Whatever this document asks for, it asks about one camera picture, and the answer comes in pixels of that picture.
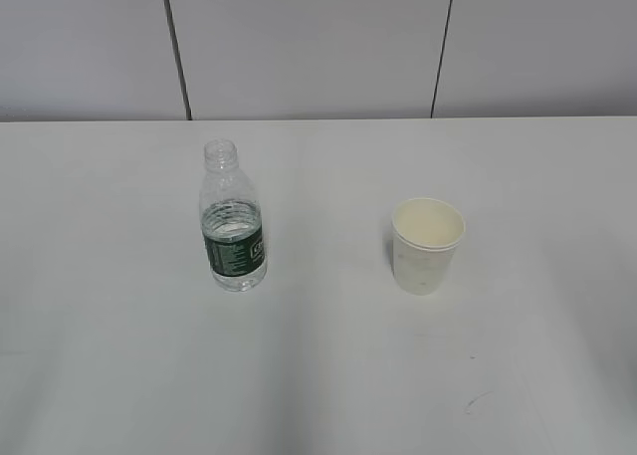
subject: white cup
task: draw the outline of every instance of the white cup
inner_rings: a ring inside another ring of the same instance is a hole
[[[391,224],[398,286],[418,296],[435,291],[465,234],[462,215],[444,201],[414,198],[398,205]]]

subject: table surface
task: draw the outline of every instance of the table surface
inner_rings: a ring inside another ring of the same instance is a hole
[[[202,146],[269,271],[215,286]],[[637,118],[0,124],[3,455],[634,454]],[[468,232],[394,284],[389,216]]]

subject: plastic water bottle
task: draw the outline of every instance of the plastic water bottle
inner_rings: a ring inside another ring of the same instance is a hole
[[[257,193],[232,141],[210,141],[204,153],[199,219],[212,276],[227,291],[248,291],[267,271]]]

